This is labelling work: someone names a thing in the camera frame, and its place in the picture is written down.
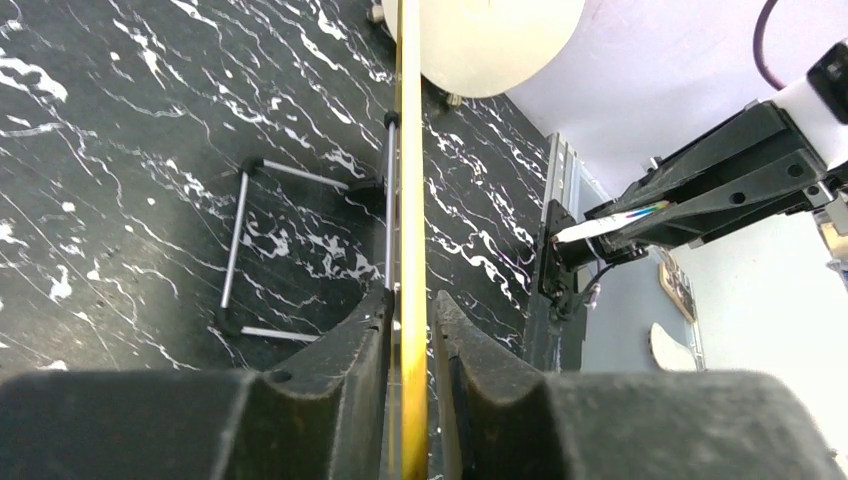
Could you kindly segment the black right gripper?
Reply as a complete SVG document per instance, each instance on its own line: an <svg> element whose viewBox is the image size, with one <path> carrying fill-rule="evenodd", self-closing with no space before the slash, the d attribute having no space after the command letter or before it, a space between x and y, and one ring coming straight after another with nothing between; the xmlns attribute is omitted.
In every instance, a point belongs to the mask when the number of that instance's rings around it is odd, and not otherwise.
<svg viewBox="0 0 848 480"><path fill-rule="evenodd" d="M589 210L607 216L670 202L590 245L600 255L698 247L774 215L821 208L846 182L847 126L827 107L756 102L660 158L616 200Z"/></svg>

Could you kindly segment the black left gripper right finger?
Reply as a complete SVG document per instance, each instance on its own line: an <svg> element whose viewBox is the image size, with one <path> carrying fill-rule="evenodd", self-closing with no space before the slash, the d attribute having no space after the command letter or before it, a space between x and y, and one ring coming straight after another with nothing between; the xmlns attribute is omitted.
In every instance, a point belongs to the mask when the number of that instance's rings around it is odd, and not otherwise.
<svg viewBox="0 0 848 480"><path fill-rule="evenodd" d="M544 372L431 304L448 479L840 479L799 399L756 372Z"/></svg>

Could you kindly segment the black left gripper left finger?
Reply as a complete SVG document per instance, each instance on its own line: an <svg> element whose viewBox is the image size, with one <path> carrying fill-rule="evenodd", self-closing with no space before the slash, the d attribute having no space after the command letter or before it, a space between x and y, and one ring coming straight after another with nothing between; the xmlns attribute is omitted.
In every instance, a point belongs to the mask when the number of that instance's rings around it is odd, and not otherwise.
<svg viewBox="0 0 848 480"><path fill-rule="evenodd" d="M375 479L393 294L264 372L41 371L1 386L5 479Z"/></svg>

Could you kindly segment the yellow framed whiteboard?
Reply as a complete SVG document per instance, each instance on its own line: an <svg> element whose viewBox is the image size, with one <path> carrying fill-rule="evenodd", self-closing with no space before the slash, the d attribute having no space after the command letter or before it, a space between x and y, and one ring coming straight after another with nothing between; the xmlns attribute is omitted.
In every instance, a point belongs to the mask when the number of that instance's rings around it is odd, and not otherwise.
<svg viewBox="0 0 848 480"><path fill-rule="evenodd" d="M403 479L428 477L429 452L420 6L418 1L400 1L397 8Z"/></svg>

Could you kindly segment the white marker pen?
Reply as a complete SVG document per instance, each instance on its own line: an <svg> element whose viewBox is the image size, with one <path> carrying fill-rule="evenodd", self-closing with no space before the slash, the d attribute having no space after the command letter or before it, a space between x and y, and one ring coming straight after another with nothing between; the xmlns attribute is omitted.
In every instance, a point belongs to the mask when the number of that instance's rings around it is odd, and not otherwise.
<svg viewBox="0 0 848 480"><path fill-rule="evenodd" d="M607 234L622 229L642 218L650 216L670 205L668 201L659 201L634 210L586 220L582 223L564 228L552 236L554 243L571 243Z"/></svg>

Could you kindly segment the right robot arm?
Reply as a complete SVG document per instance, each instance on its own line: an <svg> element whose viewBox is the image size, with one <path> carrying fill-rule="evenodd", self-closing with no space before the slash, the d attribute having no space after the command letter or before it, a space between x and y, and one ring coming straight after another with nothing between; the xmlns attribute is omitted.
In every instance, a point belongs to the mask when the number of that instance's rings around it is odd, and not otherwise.
<svg viewBox="0 0 848 480"><path fill-rule="evenodd" d="M605 252L722 238L774 215L812 212L847 184L847 43L660 160L587 215Z"/></svg>

